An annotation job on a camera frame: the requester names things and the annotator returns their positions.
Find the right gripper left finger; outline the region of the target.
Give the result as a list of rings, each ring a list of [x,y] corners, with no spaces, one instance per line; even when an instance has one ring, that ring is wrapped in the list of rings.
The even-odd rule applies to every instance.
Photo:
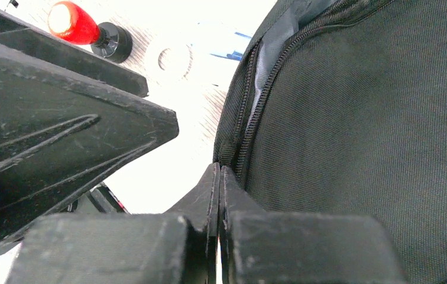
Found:
[[[196,186],[167,210],[189,223],[183,283],[216,283],[221,166],[210,164]]]

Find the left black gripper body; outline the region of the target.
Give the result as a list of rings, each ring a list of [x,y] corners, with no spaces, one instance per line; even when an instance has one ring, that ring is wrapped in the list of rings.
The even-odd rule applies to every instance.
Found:
[[[69,204],[63,212],[77,214],[129,214],[124,205],[103,182]]]

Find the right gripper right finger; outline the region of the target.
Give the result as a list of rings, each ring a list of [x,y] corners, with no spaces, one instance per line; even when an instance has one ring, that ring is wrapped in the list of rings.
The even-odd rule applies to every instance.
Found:
[[[222,263],[222,283],[227,284],[230,274],[232,249],[231,225],[229,216],[234,211],[265,212],[265,209],[257,204],[252,197],[241,187],[235,173],[231,168],[222,166],[219,184],[219,243]]]

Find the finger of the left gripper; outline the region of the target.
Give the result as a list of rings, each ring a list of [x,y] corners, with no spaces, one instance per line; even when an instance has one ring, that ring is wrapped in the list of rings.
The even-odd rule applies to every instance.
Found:
[[[55,38],[1,10],[0,44],[141,98],[148,95],[147,80],[142,75]]]
[[[174,111],[0,44],[0,250],[178,133]]]

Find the black backpack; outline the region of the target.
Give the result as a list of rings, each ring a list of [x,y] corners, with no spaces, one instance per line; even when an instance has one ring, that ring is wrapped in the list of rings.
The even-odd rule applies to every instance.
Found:
[[[411,283],[447,283],[447,1],[277,1],[213,159],[267,209],[371,215]]]

